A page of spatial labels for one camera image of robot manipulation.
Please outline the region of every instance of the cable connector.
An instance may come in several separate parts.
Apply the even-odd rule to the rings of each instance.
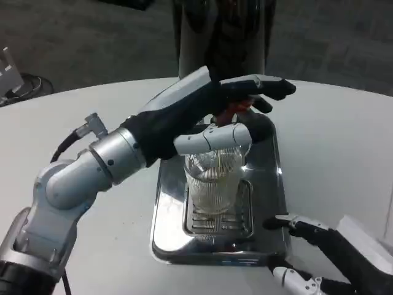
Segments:
[[[8,98],[14,98],[17,97],[14,92],[23,85],[23,79],[15,66],[8,47],[2,50],[2,55],[7,64],[4,64],[0,58],[0,97],[7,93]]]
[[[76,134],[79,138],[85,137],[90,132],[93,132],[99,140],[108,135],[103,121],[101,121],[96,112],[87,116],[85,121],[85,124],[76,129]]]

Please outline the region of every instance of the drip tray grate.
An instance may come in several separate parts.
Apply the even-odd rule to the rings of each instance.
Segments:
[[[190,235],[226,235],[244,238],[252,233],[251,185],[240,181],[235,205],[221,214],[205,214],[194,206],[186,189],[184,230]]]

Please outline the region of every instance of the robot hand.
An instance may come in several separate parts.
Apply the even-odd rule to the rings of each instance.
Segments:
[[[179,135],[190,133],[191,129],[204,116],[208,114],[219,115],[228,109],[230,104],[240,103],[244,100],[251,101],[253,105],[266,112],[266,101],[258,94],[264,94],[274,100],[282,100],[287,95],[293,94],[296,86],[284,79],[264,75],[248,75],[223,81],[212,81],[207,67],[200,68],[176,84],[170,86],[149,103],[136,115],[129,117],[122,127],[130,131],[138,142],[146,160],[146,166],[151,166],[157,159],[170,159],[176,154],[192,154],[218,149],[215,141],[209,141],[205,133],[200,139],[193,136],[183,136],[177,141]],[[264,140],[268,134],[268,122],[263,116],[254,118],[247,129],[252,142]],[[247,133],[243,128],[220,128],[220,135],[216,139],[226,147],[224,137],[233,133],[235,145],[250,144],[244,142]]]
[[[319,221],[287,214],[267,219],[263,226],[269,230],[286,227],[292,236],[317,246],[351,282],[313,278],[283,257],[272,256],[268,262],[270,271],[292,294],[392,294],[393,256],[358,221],[345,216],[333,230]]]

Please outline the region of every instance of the ribbed glass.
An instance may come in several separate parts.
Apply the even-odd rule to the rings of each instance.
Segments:
[[[206,214],[219,214],[235,204],[243,156],[239,147],[187,155],[184,170],[193,204]]]

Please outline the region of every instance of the robotic arm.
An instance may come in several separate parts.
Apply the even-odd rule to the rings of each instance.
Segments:
[[[249,75],[212,81],[207,67],[195,71],[150,100],[136,116],[110,134],[96,115],[71,137],[93,131],[98,141],[77,160],[59,160],[44,168],[33,187],[33,204],[14,219],[0,246],[0,294],[51,294],[64,273],[77,237],[77,222],[98,192],[157,159],[193,154],[264,140],[269,128],[255,116],[244,124],[191,132],[208,114],[220,114],[230,103],[257,94],[275,100],[294,93],[295,86],[275,77]]]

